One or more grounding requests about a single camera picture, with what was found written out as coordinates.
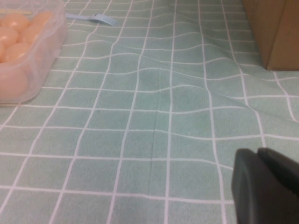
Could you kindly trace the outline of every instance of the green checkered tablecloth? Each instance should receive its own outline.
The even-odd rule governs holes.
[[[2,224],[235,224],[234,153],[299,161],[299,73],[261,60],[240,0],[66,0],[39,95],[0,108]]]

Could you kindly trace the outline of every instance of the plastic container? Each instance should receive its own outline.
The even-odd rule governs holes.
[[[8,63],[0,63],[0,104],[27,101],[38,94],[60,54],[67,36],[64,4],[61,0],[1,0],[0,8],[31,11],[28,18],[43,11],[53,16],[45,24],[28,53]]]

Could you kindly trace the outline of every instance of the light blue fork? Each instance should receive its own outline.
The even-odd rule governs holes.
[[[111,26],[115,26],[116,23],[117,23],[116,20],[112,19],[109,16],[102,15],[102,14],[95,14],[95,15],[91,15],[91,16],[85,16],[85,15],[75,15],[75,14],[66,13],[65,16],[68,19],[87,20],[87,21],[100,21],[100,22],[107,23]]]

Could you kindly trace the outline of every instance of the egg carton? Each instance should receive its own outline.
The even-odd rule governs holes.
[[[32,19],[40,12],[53,12],[24,56],[0,63],[0,104],[20,103],[38,94],[60,54],[68,30],[64,3],[61,0],[0,1],[0,14],[20,12]]]

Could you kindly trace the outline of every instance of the black object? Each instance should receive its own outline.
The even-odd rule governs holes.
[[[278,152],[238,149],[232,192],[238,224],[299,224],[299,164]]]

